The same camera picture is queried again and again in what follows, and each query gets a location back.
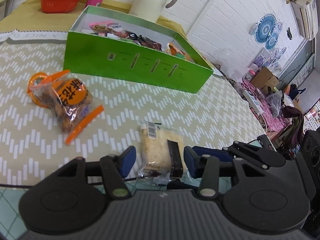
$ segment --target orange label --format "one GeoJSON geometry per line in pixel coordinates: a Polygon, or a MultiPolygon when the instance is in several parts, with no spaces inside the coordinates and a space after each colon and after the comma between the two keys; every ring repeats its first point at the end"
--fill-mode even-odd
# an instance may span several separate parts
{"type": "Polygon", "coordinates": [[[88,93],[85,85],[77,78],[53,82],[52,88],[56,91],[61,104],[64,106],[79,104],[88,93]]]}

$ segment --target gray ribbed surface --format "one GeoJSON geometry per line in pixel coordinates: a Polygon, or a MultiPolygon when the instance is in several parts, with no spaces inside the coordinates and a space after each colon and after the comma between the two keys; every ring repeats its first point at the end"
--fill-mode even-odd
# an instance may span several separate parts
{"type": "Polygon", "coordinates": [[[20,240],[306,240],[296,230],[279,236],[247,232],[232,224],[211,201],[191,191],[140,191],[126,201],[113,202],[101,219],[67,236],[28,232],[20,240]]]}

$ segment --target yellow cloth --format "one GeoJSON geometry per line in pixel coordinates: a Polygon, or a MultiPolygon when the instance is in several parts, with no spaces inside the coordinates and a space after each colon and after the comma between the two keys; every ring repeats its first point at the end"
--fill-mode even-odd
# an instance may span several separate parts
{"type": "MultiPolygon", "coordinates": [[[[80,0],[76,9],[70,13],[47,14],[41,11],[40,0],[26,0],[8,17],[0,22],[0,32],[19,31],[61,31],[67,32],[84,10],[86,0],[80,0]]],[[[101,7],[128,13],[131,4],[103,0],[101,7]]],[[[167,27],[186,37],[180,24],[160,17],[157,24],[167,27]]]]}

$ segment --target orange bowl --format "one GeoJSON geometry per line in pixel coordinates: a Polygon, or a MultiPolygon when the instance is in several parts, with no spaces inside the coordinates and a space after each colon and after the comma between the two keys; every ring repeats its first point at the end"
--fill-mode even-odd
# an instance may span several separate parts
{"type": "Polygon", "coordinates": [[[45,13],[72,12],[80,0],[41,0],[41,9],[45,13]]]}

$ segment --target green box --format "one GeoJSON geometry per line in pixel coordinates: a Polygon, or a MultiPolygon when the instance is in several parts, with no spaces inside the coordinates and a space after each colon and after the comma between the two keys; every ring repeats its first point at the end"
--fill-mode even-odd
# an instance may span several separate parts
{"type": "Polygon", "coordinates": [[[123,79],[196,93],[212,74],[200,54],[179,33],[138,17],[88,6],[71,27],[64,60],[71,72],[123,79]],[[97,36],[90,23],[113,21],[124,30],[188,53],[195,63],[137,44],[97,36]]]}

